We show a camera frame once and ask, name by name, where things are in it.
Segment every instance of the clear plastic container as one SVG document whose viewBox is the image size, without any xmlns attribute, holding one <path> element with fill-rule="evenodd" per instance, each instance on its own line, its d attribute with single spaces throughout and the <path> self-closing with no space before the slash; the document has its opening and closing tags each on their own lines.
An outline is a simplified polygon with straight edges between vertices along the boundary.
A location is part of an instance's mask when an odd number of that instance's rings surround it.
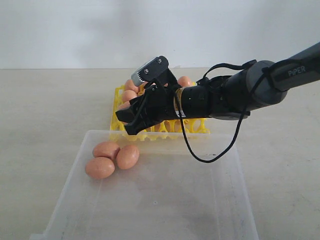
<svg viewBox="0 0 320 240">
<path fill-rule="evenodd" d="M 94 146 L 110 138 L 121 147 L 132 141 L 123 132 L 88 131 L 47 229 L 30 239 L 259 239 L 235 147 L 207 164 L 190 155 L 180 133 L 142 134 L 145 140 L 134 142 L 140 149 L 137 165 L 93 180 L 85 174 L 85 165 Z M 149 140 L 154 135 L 161 137 Z M 196 154 L 207 159 L 230 139 L 189 134 Z"/>
</svg>

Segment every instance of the table surface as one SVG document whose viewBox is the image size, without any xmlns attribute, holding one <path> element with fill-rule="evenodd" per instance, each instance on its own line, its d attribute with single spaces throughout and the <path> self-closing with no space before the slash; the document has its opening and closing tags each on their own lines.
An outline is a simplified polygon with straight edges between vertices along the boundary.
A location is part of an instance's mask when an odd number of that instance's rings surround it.
<svg viewBox="0 0 320 240">
<path fill-rule="evenodd" d="M 196 81 L 205 70 L 172 71 Z M 0 239 L 45 230 L 86 131 L 109 129 L 114 89 L 131 72 L 0 70 Z M 291 89 L 242 123 L 236 144 L 261 240 L 319 239 L 319 92 L 320 81 Z M 233 134 L 236 122 L 206 125 Z"/>
</svg>

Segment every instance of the brown egg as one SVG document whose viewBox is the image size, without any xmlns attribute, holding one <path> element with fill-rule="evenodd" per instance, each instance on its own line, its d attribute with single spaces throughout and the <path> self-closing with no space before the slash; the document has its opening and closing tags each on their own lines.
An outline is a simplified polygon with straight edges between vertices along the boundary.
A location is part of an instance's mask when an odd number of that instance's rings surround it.
<svg viewBox="0 0 320 240">
<path fill-rule="evenodd" d="M 116 164 L 120 169 L 130 169 L 138 161 L 139 149 L 135 145 L 123 147 L 116 156 Z"/>
<path fill-rule="evenodd" d="M 125 103 L 131 99 L 136 98 L 138 95 L 132 90 L 126 90 L 122 93 L 122 101 Z"/>
<path fill-rule="evenodd" d="M 117 154 L 120 151 L 120 147 L 113 141 L 104 141 L 100 142 L 95 148 L 93 149 L 93 156 L 97 157 L 105 157 L 111 160 L 115 160 Z"/>
<path fill-rule="evenodd" d="M 128 107 L 130 107 L 130 102 L 126 101 L 125 103 L 122 103 L 121 105 L 118 106 L 118 110 L 126 109 Z"/>
<path fill-rule="evenodd" d="M 132 90 L 137 94 L 139 92 L 139 87 L 135 86 L 131 79 L 128 79 L 124 84 L 124 90 Z"/>
<path fill-rule="evenodd" d="M 85 165 L 85 173 L 93 179 L 105 179 L 114 171 L 114 162 L 106 157 L 93 158 Z"/>
<path fill-rule="evenodd" d="M 188 76 L 182 76 L 178 79 L 178 84 L 181 86 L 181 87 L 190 87 L 192 86 L 192 81 L 190 79 L 190 77 Z"/>
</svg>

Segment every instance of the black cable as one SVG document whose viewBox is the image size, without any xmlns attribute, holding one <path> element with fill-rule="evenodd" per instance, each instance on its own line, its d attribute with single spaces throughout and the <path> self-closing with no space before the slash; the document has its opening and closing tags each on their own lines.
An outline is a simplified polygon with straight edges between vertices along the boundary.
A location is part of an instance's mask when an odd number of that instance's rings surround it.
<svg viewBox="0 0 320 240">
<path fill-rule="evenodd" d="M 283 67 L 287 64 L 301 64 L 302 61 L 301 60 L 297 60 L 297 59 L 286 59 L 286 60 L 282 60 L 282 61 L 279 61 L 279 62 L 276 62 L 274 63 L 273 65 L 271 65 L 270 67 L 266 67 L 264 69 L 262 69 L 262 75 L 259 77 L 259 79 L 257 80 L 257 82 L 254 84 L 253 88 L 251 89 L 251 91 L 249 92 L 249 95 L 248 95 L 248 99 L 245 103 L 245 105 L 243 106 L 243 109 L 242 109 L 242 112 L 241 112 L 241 115 L 239 117 L 239 120 L 238 120 L 238 123 L 236 125 L 236 128 L 235 128 L 235 132 L 234 132 L 234 135 L 233 135 L 233 138 L 229 144 L 229 146 L 226 147 L 225 150 L 223 150 L 219 155 L 215 156 L 213 159 L 209 159 L 209 160 L 205 160 L 205 159 L 201 159 L 199 158 L 194 152 L 193 150 L 191 149 L 190 147 L 190 144 L 188 142 L 188 138 L 187 138 L 187 135 L 186 135 L 186 131 L 185 131 L 185 125 L 184 125 L 184 121 L 183 121 L 183 117 L 182 117 L 182 113 L 181 113 L 181 107 L 180 107 L 180 103 L 179 103 L 179 100 L 178 100 L 178 96 L 176 94 L 175 91 L 173 91 L 173 95 L 174 95 L 174 100 L 175 102 L 177 103 L 177 107 L 178 107 L 178 112 L 179 112 L 179 120 L 180 120 L 180 124 L 181 124 L 181 128 L 182 128 L 182 134 L 183 134 L 183 138 L 184 138 L 184 141 L 185 141 L 185 144 L 189 150 L 189 152 L 191 153 L 191 155 L 197 159 L 199 162 L 202 162 L 202 163 L 213 163 L 215 162 L 216 160 L 218 160 L 219 158 L 221 158 L 223 155 L 225 155 L 232 147 L 233 145 L 235 144 L 236 140 L 237 140 L 237 137 L 238 137 L 238 134 L 239 134 L 239 131 L 240 131 L 240 126 L 241 126 L 241 123 L 242 123 L 242 120 L 244 119 L 244 116 L 246 114 L 246 111 L 247 111 L 247 107 L 248 107 L 248 104 L 250 102 L 250 99 L 252 97 L 252 95 L 254 94 L 254 92 L 256 91 L 256 89 L 259 87 L 259 85 L 261 84 L 261 82 L 263 81 L 264 78 L 271 78 L 270 74 L 271 72 L 273 72 L 275 69 L 277 68 L 280 68 L 280 67 Z M 222 63 L 222 64 L 218 64 L 218 66 L 225 66 L 226 63 Z"/>
</svg>

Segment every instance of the white wall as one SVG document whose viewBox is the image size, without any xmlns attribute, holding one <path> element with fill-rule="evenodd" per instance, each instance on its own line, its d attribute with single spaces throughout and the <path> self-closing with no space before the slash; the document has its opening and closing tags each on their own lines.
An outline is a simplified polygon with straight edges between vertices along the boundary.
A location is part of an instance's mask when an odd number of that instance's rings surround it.
<svg viewBox="0 0 320 240">
<path fill-rule="evenodd" d="M 320 0 L 1 0 L 0 68 L 281 60 L 320 41 Z"/>
</svg>

